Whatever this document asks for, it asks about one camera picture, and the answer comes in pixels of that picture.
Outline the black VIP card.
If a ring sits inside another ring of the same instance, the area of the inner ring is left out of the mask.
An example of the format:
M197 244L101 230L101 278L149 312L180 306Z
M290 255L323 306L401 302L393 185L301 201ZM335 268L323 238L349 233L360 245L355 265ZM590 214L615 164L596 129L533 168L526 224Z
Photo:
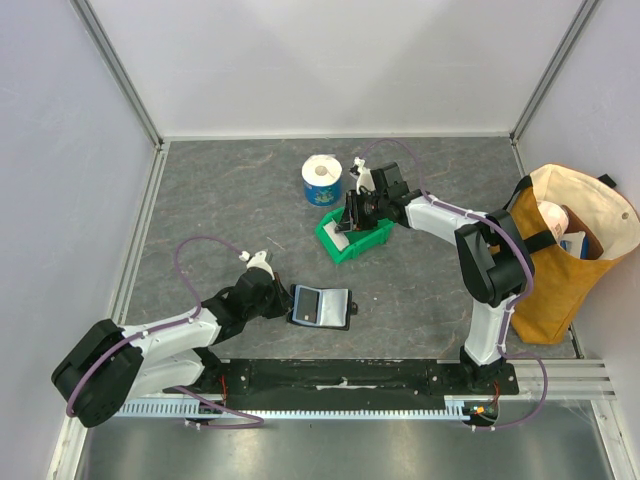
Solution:
M297 323L315 325L318 322L320 292L299 285L296 289L293 319Z

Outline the green plastic bin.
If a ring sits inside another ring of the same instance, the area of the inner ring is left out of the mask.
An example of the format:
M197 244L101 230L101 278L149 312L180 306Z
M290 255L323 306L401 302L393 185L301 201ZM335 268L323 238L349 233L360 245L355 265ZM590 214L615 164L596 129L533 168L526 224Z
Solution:
M355 260L365 251L385 244L395 226L390 220L380 220L373 230L343 233L335 240L331 233L343 211L341 207L327 213L315 228L317 238L335 264Z

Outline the black leather card holder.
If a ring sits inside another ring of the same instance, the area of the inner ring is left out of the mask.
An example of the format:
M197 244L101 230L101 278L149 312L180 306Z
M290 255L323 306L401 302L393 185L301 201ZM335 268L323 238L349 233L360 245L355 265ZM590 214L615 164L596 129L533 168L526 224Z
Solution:
M300 284L292 284L290 286L289 292L294 298L293 308L295 305L296 289L299 285ZM351 317L357 315L359 311L357 303L353 300L352 291L342 288L309 288L316 289L321 294L318 322L315 325L297 323L294 319L287 322L301 327L348 331Z

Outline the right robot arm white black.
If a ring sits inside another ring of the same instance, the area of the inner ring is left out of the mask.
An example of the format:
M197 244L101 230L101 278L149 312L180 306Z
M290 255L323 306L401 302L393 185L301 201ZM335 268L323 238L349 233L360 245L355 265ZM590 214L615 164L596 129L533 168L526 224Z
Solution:
M534 266L518 228L504 209L481 213L410 190L399 166L370 169L361 158L350 174L341 217L322 231L343 252L349 233L370 232L383 220L422 231L456 247L463 283L473 298L470 331L460 349L458 381L477 394L505 364L505 336L516 302L533 287Z

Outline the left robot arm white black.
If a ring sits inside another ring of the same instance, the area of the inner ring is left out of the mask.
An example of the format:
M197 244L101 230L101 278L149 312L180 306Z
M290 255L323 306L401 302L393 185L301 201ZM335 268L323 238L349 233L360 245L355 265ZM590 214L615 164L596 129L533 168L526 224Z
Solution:
M132 398L187 386L210 392L220 380L210 346L240 334L253 319L285 316L292 306L277 274L251 267L235 285L186 313L133 327L111 319L95 323L51 381L67 415L87 428L113 417Z

